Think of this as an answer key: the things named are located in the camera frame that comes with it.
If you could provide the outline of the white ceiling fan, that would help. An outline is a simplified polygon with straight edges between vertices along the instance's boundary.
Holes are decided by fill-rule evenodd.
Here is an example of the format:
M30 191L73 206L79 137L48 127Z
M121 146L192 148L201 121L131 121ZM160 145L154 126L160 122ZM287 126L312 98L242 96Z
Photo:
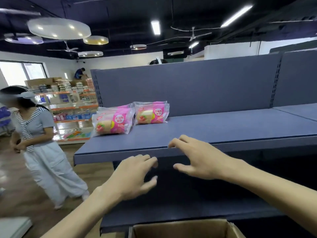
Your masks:
M74 47L74 48L69 48L67 41L63 40L63 42L65 43L66 47L64 49L46 49L47 51L63 51L63 52L68 52L68 53L77 53L77 50L79 49L78 47Z
M189 33L187 36L175 36L171 39L188 39L189 41L193 41L197 38L200 38L200 37L203 37L203 36L208 36L208 35L211 35L213 32L210 31L212 30L212 28L196 28L195 26L192 26L192 28L189 30L185 30L185 29L180 29L180 28L176 28L176 27L173 27L171 26L171 29L175 30L175 31L178 31L178 32L184 32L184 33ZM206 31L206 30L209 30L209 32L206 32L206 33L202 33L202 34L195 34L195 32L198 32L198 31Z

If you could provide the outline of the large cardboard box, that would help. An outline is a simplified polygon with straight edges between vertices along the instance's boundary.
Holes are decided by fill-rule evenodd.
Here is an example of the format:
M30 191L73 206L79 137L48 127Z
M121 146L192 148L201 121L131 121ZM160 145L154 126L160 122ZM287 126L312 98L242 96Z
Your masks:
M32 80L25 80L25 85L28 88L35 89L41 85L51 86L56 85L58 80L63 80L62 77L52 77L52 78L43 78L43 79L32 79Z

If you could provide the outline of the orange shelf rack with goods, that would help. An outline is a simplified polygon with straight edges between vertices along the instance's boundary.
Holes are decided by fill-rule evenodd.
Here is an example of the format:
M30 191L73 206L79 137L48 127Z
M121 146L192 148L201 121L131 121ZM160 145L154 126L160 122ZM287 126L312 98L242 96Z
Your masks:
M85 143L93 129L92 115L98 109L97 96L91 78L58 80L56 85L41 85L35 89L38 104L45 106L55 123L53 140L59 145Z

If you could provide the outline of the blue metal shelf unit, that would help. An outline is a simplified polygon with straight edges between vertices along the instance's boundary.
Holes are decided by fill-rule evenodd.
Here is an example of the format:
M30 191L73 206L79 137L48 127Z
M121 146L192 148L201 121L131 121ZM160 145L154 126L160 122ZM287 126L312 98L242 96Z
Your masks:
M317 49L282 55L272 108L317 122Z
M234 57L129 68L92 68L99 106L167 101L167 123L136 125L127 135L91 138L74 164L156 156L157 187L124 201L105 215L100 234L126 232L136 224L225 218L247 237L312 237L251 192L223 181L180 174L188 164L168 149L182 134L215 145L265 171L317 189L317 122L272 108L283 54Z

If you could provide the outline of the large round white ceiling lamp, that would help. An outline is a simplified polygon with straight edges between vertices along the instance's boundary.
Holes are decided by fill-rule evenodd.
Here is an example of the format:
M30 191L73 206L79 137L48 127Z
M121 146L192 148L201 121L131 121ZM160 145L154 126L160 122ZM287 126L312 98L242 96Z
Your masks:
M91 36L90 27L82 22L53 17L31 19L29 31L37 36L56 40L77 40Z

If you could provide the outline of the pink bread packet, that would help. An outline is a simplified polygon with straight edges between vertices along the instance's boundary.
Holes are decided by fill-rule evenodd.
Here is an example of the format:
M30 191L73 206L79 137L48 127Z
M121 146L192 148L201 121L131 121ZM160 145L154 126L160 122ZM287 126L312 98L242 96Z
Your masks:
M130 103L127 105L122 105L122 106L117 106L117 107L110 107L110 108L98 107L98 109L97 109L97 112L102 114L102 115L109 115L109 114L114 114L117 112L128 112L128 111L134 112L133 103Z
M134 125L167 123L170 104L167 101L133 102Z
M134 119L134 108L104 108L92 115L90 137L129 134Z

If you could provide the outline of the round purple ceiling lamp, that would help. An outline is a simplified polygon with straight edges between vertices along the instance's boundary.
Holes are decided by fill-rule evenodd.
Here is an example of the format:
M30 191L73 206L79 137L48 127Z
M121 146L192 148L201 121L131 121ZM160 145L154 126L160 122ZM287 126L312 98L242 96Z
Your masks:
M44 43L42 37L26 33L6 33L3 34L3 38L6 42L14 44L37 45Z

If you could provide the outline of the person's left hand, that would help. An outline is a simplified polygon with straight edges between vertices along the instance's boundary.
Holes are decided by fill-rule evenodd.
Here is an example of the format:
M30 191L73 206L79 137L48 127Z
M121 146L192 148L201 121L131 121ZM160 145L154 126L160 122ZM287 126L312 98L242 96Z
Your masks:
M101 192L118 202L143 195L137 194L137 185L146 182L144 180L147 173L157 166L156 157L131 156L119 164L111 177L101 186Z

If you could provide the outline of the person's right forearm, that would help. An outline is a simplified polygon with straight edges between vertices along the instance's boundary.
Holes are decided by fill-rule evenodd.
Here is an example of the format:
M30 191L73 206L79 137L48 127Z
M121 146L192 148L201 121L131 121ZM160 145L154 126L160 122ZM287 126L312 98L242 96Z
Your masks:
M239 185L277 208L317 238L317 191L234 159L224 180Z

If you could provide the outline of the person's right hand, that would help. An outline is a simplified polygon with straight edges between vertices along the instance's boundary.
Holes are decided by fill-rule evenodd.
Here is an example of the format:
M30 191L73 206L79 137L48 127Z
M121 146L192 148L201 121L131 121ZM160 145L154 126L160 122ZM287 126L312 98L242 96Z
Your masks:
M200 145L183 145L178 138L174 138L168 148L181 150L188 157L190 165L196 168L196 175L189 176L204 180L228 180L245 165L243 160L230 157L203 141Z

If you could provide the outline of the person's left forearm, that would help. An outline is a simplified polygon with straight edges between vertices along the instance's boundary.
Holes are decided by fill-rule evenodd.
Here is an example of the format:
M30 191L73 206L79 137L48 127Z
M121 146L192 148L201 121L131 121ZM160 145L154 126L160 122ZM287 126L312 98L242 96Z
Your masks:
M120 200L113 192L96 188L75 210L64 217L41 238L85 238L99 220Z

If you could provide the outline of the round yellow ceiling lamp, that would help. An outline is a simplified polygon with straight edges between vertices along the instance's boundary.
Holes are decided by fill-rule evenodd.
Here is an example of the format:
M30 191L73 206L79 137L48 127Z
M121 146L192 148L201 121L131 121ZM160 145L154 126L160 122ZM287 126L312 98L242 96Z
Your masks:
M109 39L104 36L89 36L83 38L83 42L88 45L106 45L109 43Z

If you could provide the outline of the white flat board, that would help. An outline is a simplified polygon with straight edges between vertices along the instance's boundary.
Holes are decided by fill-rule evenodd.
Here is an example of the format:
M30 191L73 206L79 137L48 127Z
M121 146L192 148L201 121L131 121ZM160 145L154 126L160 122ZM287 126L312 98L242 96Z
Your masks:
M0 218L0 238L23 238L32 226L29 217Z

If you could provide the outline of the open cardboard box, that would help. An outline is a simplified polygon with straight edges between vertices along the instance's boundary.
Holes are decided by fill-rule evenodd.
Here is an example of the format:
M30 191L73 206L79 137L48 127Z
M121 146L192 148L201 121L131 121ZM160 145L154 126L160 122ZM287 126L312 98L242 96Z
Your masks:
M226 219L183 220L138 224L129 228L128 238L246 238Z

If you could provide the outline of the window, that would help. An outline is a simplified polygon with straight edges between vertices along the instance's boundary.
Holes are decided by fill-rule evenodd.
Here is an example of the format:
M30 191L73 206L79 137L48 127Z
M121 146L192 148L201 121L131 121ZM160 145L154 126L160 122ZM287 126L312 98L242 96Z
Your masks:
M5 80L5 86L25 86L26 81L48 78L44 64L39 62L0 60L0 75Z

